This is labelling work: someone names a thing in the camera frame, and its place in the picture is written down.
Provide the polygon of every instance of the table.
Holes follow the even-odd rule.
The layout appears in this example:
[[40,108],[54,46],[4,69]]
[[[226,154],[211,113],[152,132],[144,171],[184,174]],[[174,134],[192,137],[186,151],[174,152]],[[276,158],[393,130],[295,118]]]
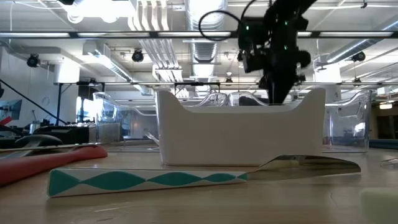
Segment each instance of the table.
[[[398,170],[379,165],[398,151],[338,156],[357,162],[362,173],[64,198],[47,197],[43,173],[0,188],[0,218],[2,224],[370,223],[361,214],[359,193],[398,187]],[[69,167],[165,168],[158,152],[110,152]]]

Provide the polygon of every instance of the metal rail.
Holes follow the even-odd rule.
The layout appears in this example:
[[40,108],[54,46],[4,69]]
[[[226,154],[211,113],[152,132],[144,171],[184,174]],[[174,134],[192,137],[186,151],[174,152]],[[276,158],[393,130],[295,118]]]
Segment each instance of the metal rail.
[[[238,38],[236,30],[206,31],[213,39]],[[197,31],[112,31],[112,32],[0,32],[7,39],[203,39]],[[398,31],[314,30],[298,32],[299,39],[398,39]]]
[[[76,83],[54,83],[55,85],[76,85]],[[258,85],[257,82],[107,82],[107,83],[90,83],[90,85],[102,85],[107,86],[128,86],[128,85],[147,85],[147,86],[202,86],[202,85],[222,85],[222,86],[239,86],[239,85]],[[375,85],[375,86],[394,86],[398,85],[398,82],[303,82],[297,86],[320,86],[320,85],[340,85],[340,86],[363,86],[363,85]]]

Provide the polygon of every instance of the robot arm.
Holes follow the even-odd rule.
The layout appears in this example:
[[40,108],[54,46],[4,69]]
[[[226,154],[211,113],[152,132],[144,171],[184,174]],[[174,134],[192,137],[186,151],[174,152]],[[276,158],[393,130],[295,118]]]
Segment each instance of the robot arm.
[[277,0],[263,18],[244,17],[238,27],[244,71],[263,70],[259,87],[267,90],[271,105],[283,103],[290,89],[305,80],[297,69],[309,65],[311,56],[297,47],[297,33],[307,28],[302,14],[315,1]]

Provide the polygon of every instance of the white container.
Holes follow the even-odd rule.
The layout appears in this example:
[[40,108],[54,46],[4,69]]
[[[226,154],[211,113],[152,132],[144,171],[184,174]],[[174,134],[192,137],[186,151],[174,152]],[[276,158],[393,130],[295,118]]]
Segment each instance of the white container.
[[162,162],[171,166],[259,166],[277,156],[319,155],[325,90],[298,105],[184,108],[157,93]]

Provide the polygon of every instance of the plastic container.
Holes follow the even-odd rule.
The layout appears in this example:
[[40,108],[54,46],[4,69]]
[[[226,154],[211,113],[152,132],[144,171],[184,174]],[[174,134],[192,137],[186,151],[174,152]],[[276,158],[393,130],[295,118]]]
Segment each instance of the plastic container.
[[183,107],[157,93],[160,155],[172,166],[259,166],[281,155],[320,155],[325,90],[300,104]]
[[323,152],[367,152],[371,117],[371,91],[350,100],[325,105]]
[[227,94],[225,93],[210,93],[200,103],[194,106],[224,106]]
[[157,138],[156,114],[144,114],[133,106],[120,105],[106,93],[94,93],[98,142],[146,139],[147,133]]
[[225,106],[268,106],[258,100],[253,94],[246,91],[230,93],[225,101]]

